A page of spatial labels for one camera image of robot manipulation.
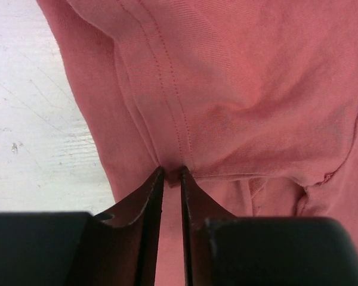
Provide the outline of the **salmon pink t shirt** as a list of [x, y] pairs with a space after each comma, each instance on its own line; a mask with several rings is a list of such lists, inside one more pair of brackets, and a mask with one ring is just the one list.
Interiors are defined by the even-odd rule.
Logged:
[[178, 173], [236, 216], [328, 216], [358, 252], [358, 1], [39, 1], [116, 200], [166, 172], [156, 285], [184, 285]]

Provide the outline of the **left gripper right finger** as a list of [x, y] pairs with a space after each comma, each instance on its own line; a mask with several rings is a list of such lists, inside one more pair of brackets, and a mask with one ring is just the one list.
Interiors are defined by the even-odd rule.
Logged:
[[358, 285], [358, 254], [327, 217], [237, 217], [183, 169], [186, 285]]

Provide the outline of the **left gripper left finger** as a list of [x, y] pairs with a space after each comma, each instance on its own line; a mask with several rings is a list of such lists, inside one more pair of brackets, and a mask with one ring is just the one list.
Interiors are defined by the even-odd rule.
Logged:
[[0, 285], [153, 285], [164, 171], [107, 210], [0, 213]]

